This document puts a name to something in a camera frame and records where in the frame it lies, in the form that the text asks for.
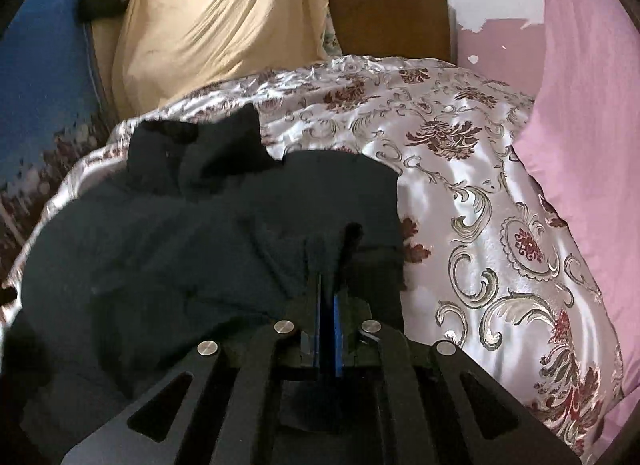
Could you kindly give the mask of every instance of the mattress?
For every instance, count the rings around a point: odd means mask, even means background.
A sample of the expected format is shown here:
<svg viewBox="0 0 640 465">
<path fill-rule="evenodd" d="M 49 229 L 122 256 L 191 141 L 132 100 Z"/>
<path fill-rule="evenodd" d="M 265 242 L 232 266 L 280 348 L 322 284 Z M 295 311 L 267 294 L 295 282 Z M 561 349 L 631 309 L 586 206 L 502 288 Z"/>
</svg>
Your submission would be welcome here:
<svg viewBox="0 0 640 465">
<path fill-rule="evenodd" d="M 620 399 L 623 361 L 598 286 L 513 149 L 532 100 L 439 60 L 345 56 L 214 82 L 113 131 L 47 204 L 5 285 L 20 292 L 40 230 L 126 166 L 141 120 L 219 120 L 252 102 L 273 158 L 360 152 L 399 174 L 405 333 L 462 348 L 584 463 Z M 4 309 L 7 322 L 20 300 Z"/>
</svg>

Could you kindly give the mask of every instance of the yellow cloth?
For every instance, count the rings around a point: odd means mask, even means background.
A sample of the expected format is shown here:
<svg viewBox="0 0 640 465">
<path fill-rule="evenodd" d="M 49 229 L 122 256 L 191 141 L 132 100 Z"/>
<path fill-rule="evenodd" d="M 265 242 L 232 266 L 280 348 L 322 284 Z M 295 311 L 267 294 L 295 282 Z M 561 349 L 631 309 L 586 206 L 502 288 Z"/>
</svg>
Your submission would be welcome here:
<svg viewBox="0 0 640 465">
<path fill-rule="evenodd" d="M 328 0 L 130 0 L 116 48 L 121 120 L 217 80 L 326 59 Z"/>
</svg>

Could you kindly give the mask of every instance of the silver screw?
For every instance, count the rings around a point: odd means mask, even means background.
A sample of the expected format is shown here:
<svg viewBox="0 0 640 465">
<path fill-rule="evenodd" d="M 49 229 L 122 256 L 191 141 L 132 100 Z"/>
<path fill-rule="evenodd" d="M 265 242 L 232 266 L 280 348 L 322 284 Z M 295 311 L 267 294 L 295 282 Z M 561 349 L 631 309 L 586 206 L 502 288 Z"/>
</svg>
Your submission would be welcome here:
<svg viewBox="0 0 640 465">
<path fill-rule="evenodd" d="M 438 342 L 436 346 L 436 351 L 440 355 L 445 355 L 449 357 L 456 352 L 456 345 L 453 342 L 449 342 L 448 340 L 442 340 Z"/>
<path fill-rule="evenodd" d="M 218 351 L 218 344 L 213 340 L 205 340 L 198 344 L 198 353 L 203 357 L 213 355 L 216 351 Z"/>
<path fill-rule="evenodd" d="M 278 333 L 291 333 L 296 326 L 290 320 L 279 320 L 273 325 Z"/>
<path fill-rule="evenodd" d="M 382 324 L 377 320 L 369 319 L 362 323 L 362 329 L 367 333 L 378 333 L 382 330 Z"/>
</svg>

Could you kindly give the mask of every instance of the white satin bedspread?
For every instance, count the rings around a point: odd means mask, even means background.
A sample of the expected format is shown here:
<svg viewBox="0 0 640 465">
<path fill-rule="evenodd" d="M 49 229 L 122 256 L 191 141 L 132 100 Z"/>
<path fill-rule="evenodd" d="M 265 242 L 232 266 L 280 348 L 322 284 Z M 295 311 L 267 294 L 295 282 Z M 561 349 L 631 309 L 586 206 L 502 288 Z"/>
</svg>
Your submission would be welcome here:
<svg viewBox="0 0 640 465">
<path fill-rule="evenodd" d="M 621 394 L 615 331 L 569 229 L 511 149 L 532 100 L 452 64 L 347 56 L 212 84 L 128 120 L 70 172 L 7 284 L 20 291 L 30 246 L 58 210 L 124 168 L 140 120 L 217 120 L 246 102 L 274 158 L 348 150 L 400 174 L 406 335 L 455 342 L 591 463 Z"/>
</svg>

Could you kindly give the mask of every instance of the black garment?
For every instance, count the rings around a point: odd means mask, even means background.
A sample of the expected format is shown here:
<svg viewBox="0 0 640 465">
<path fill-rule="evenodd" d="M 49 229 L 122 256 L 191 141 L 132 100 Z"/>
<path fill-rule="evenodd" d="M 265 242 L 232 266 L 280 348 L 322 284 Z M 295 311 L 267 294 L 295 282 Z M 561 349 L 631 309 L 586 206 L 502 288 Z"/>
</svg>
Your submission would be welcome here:
<svg viewBox="0 0 640 465">
<path fill-rule="evenodd" d="M 8 345 L 24 333 L 41 353 L 5 359 L 25 432 L 61 460 L 201 340 L 281 318 L 311 271 L 402 329 L 396 180 L 344 152 L 274 161 L 252 106 L 216 124 L 141 124 L 127 170 L 68 204 L 28 258 Z"/>
</svg>

